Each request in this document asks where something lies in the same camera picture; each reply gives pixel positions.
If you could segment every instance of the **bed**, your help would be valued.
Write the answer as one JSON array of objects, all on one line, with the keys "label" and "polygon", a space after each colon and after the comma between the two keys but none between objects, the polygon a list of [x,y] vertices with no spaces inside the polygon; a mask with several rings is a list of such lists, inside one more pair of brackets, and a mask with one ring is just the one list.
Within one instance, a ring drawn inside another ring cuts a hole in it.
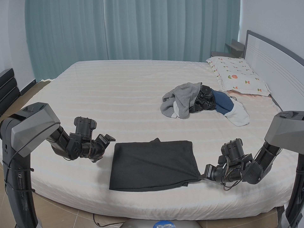
[{"label": "bed", "polygon": [[[255,43],[263,40],[259,35],[250,36],[246,57],[264,78],[257,63],[260,49]],[[269,51],[267,47],[262,49],[264,54]],[[276,94],[273,85],[276,80],[267,77],[264,80]],[[148,142],[157,137],[161,141],[192,141],[201,174],[206,164],[217,163],[221,146],[231,139],[241,138],[244,152],[255,155],[264,143],[273,116],[280,111],[272,98],[231,93],[245,105],[250,116],[250,124],[242,127],[234,126],[216,111],[190,114],[186,119],[165,117],[160,112],[162,96],[185,82],[203,82],[220,89],[207,63],[82,61],[70,66],[27,105],[38,101],[49,103],[67,133],[75,131],[74,118],[82,116],[97,121],[93,138],[107,133],[117,142]],[[259,184],[241,182],[228,192],[207,181],[157,192],[119,192],[108,189],[113,151],[111,143],[103,159],[95,164],[80,158],[69,162],[55,155],[44,141],[31,155],[35,169],[32,186],[37,193],[56,202],[103,215],[169,220],[239,218],[268,212],[289,200],[298,157],[297,153],[283,150]]]}]

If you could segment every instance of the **black furniture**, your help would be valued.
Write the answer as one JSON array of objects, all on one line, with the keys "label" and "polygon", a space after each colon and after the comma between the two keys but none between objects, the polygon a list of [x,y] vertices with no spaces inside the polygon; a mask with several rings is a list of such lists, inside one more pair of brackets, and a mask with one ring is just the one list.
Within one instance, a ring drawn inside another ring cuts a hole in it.
[{"label": "black furniture", "polygon": [[243,57],[245,45],[232,39],[231,44],[225,43],[225,45],[230,48],[230,53],[227,52],[218,52],[212,51],[212,57],[231,57],[231,58],[239,58]]},{"label": "black furniture", "polygon": [[20,91],[14,78],[13,69],[4,70],[0,73],[0,116],[3,115],[19,96]]}]

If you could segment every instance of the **blue circular sticker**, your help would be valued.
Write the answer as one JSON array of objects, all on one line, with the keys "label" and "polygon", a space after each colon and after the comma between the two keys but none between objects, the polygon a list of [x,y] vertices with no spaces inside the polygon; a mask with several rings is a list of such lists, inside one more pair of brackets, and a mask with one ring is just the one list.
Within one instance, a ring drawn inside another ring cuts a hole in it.
[{"label": "blue circular sticker", "polygon": [[153,228],[176,228],[175,225],[171,221],[162,220],[157,222]]}]

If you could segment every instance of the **pillow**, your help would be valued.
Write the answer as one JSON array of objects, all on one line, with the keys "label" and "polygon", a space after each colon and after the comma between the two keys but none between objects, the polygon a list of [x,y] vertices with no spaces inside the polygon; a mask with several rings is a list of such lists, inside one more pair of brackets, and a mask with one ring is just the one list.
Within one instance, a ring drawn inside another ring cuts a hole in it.
[{"label": "pillow", "polygon": [[253,72],[243,58],[211,57],[211,66],[224,91],[234,90],[243,94],[268,96],[270,90],[261,77]]}]

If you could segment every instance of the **tiled floor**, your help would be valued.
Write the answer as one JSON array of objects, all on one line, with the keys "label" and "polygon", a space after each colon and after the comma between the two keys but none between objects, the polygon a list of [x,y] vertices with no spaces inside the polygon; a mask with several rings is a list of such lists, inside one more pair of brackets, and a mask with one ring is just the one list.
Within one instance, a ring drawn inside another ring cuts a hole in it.
[{"label": "tiled floor", "polygon": [[[28,100],[49,82],[39,82],[1,116],[0,121],[7,118],[23,107]],[[0,165],[0,228],[14,228],[15,220],[10,208],[9,200],[4,191],[3,166]],[[37,216],[41,219],[43,228],[96,228],[93,214],[54,202],[38,194],[33,194]],[[124,222],[128,218],[95,215],[96,222],[105,225],[115,222]],[[275,228],[277,226],[277,211],[273,209],[255,217],[222,220],[198,221],[202,228]],[[121,224],[107,226],[108,228],[120,227]]]}]

